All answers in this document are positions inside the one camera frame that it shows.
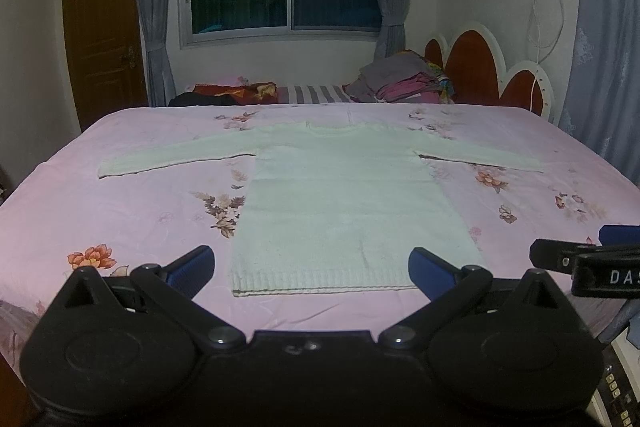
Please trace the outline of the pale green knit sweater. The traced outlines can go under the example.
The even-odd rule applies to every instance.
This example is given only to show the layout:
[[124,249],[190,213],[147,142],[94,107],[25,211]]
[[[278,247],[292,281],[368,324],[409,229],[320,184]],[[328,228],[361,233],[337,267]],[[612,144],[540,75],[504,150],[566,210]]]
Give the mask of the pale green knit sweater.
[[425,159],[541,167],[535,158],[389,124],[296,122],[137,150],[105,161],[99,176],[240,156],[255,161],[247,190],[217,208],[232,236],[238,297],[405,289],[416,247],[456,267],[477,265],[468,228]]

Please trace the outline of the pile of folded clothes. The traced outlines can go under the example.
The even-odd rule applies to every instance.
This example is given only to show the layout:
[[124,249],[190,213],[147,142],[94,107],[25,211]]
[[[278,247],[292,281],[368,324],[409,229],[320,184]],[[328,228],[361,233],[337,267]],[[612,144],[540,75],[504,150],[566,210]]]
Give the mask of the pile of folded clothes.
[[454,85],[442,68],[413,51],[363,66],[343,90],[358,103],[447,104],[454,98]]

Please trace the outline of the blue patterned side curtain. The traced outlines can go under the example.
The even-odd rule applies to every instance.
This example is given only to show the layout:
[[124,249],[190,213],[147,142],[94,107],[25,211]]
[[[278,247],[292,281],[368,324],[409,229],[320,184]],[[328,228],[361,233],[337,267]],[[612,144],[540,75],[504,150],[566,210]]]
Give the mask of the blue patterned side curtain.
[[578,0],[559,127],[639,182],[639,0]]

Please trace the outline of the white appliance control panel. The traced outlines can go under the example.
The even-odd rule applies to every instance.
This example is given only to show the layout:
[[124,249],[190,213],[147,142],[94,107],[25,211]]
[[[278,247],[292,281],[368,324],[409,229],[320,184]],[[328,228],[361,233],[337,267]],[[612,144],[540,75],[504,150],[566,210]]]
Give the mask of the white appliance control panel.
[[587,413],[600,426],[639,427],[639,343],[627,339],[629,327],[603,352],[604,373]]

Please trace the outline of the pink floral bed sheet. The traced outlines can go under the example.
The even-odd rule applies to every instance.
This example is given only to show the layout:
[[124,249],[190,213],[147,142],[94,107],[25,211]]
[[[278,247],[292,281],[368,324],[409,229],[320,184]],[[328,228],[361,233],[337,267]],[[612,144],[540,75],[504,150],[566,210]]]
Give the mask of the pink floral bed sheet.
[[122,110],[39,165],[1,207],[1,353],[9,366],[17,367],[24,343],[75,269],[89,265],[104,275],[125,275],[200,245],[215,251],[216,273],[198,304],[247,334],[378,333],[421,308],[425,298],[416,289],[233,295],[232,220],[254,191],[250,157],[98,175],[104,161],[134,150],[293,122],[385,122],[538,159],[537,172],[421,162],[497,277],[522,275],[539,237],[591,243],[603,225],[639,221],[638,187],[582,143],[519,108],[348,103]]

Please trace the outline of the black cloth on bed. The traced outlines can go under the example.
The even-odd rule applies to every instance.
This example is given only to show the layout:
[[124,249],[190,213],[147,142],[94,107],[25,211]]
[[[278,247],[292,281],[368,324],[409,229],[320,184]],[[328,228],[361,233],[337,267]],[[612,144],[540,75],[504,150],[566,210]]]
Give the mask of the black cloth on bed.
[[207,95],[198,92],[183,92],[172,98],[169,107],[190,106],[237,106],[238,102],[231,95]]

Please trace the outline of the red white headboard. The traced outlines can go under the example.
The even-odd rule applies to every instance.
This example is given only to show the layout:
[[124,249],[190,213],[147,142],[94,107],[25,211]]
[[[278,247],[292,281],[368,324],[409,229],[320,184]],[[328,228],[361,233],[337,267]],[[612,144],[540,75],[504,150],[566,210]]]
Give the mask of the red white headboard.
[[425,60],[449,80],[457,104],[519,107],[550,119],[554,104],[551,81],[529,60],[509,67],[492,32],[483,24],[463,26],[451,40],[436,32],[427,39]]

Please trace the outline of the red orange patterned cloth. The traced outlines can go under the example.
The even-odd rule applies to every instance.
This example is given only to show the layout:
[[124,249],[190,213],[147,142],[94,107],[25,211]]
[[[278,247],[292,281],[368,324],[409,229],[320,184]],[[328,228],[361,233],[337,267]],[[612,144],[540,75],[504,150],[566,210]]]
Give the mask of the red orange patterned cloth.
[[221,86],[221,84],[196,84],[193,92],[215,98],[232,98],[239,105],[276,104],[279,102],[278,88],[273,82]]

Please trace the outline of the striped purple white pillow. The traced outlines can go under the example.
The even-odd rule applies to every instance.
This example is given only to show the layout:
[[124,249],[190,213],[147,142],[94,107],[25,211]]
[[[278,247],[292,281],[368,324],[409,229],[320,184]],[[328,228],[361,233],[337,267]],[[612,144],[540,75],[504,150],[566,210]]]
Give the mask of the striped purple white pillow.
[[279,104],[286,105],[326,105],[330,103],[352,103],[352,99],[341,86],[286,86],[277,87]]

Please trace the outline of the brown wooden door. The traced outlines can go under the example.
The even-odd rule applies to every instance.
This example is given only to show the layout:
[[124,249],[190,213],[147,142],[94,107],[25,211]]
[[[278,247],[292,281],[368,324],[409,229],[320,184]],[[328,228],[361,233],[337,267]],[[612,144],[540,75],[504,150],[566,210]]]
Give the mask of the brown wooden door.
[[148,104],[137,0],[62,0],[65,51],[79,126]]

